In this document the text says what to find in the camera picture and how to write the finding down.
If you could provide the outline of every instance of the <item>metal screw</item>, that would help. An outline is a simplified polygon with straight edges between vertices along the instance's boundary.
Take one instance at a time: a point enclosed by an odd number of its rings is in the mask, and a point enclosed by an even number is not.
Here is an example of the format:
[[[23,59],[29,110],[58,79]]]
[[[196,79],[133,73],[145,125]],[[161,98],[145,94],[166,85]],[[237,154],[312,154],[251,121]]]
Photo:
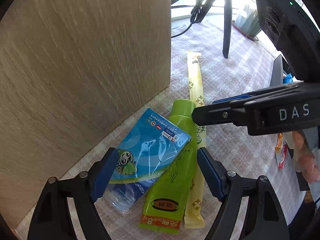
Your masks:
[[[266,176],[260,176],[260,180],[262,181],[262,182],[267,182],[268,181],[268,178],[266,177]]]
[[[56,178],[55,178],[55,177],[51,177],[51,178],[48,179],[48,182],[49,182],[50,184],[54,183],[55,181],[56,181]]]
[[[81,171],[81,172],[79,173],[79,177],[80,177],[80,178],[85,178],[86,176],[88,176],[88,173],[87,173],[86,171]]]
[[[227,174],[229,177],[234,177],[237,175],[235,171],[228,171]]]

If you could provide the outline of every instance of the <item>green tube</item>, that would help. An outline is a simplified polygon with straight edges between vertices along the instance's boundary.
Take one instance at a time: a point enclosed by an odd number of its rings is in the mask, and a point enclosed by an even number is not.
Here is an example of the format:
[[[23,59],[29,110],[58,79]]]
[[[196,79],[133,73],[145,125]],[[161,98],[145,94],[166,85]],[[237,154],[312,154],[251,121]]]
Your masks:
[[[195,103],[187,99],[173,103],[168,120],[192,136],[192,141],[147,192],[141,228],[179,232],[196,166],[196,126],[191,117],[195,107]]]

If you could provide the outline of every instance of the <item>wood panel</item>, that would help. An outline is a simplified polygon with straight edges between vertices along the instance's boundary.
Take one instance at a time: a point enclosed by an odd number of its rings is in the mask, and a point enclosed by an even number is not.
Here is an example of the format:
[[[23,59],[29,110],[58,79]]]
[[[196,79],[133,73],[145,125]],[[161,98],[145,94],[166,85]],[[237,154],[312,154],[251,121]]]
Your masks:
[[[170,83],[170,0],[15,0],[0,22],[0,212]]]

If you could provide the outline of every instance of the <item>yellow long packet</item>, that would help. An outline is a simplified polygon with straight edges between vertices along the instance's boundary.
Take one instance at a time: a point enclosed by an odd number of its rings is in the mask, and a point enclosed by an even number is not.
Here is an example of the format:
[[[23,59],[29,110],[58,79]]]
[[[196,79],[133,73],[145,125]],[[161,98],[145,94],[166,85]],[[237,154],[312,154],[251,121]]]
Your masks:
[[[200,65],[198,57],[200,52],[188,51],[188,76],[190,100],[196,104],[196,107],[204,106],[203,86],[201,79]],[[205,126],[196,125],[197,149],[206,147]],[[185,228],[203,228],[204,219],[200,215],[202,198],[204,190],[204,177],[196,162],[195,174],[189,191],[189,197],[186,205],[184,222]]]

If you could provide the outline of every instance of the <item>green cap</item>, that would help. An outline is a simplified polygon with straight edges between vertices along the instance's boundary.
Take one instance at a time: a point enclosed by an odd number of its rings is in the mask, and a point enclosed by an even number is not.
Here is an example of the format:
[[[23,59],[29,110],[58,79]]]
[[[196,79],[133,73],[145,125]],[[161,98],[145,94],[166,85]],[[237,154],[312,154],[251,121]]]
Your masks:
[[[177,99],[173,102],[170,115],[184,115],[192,117],[193,109],[196,108],[196,104],[188,99]]]

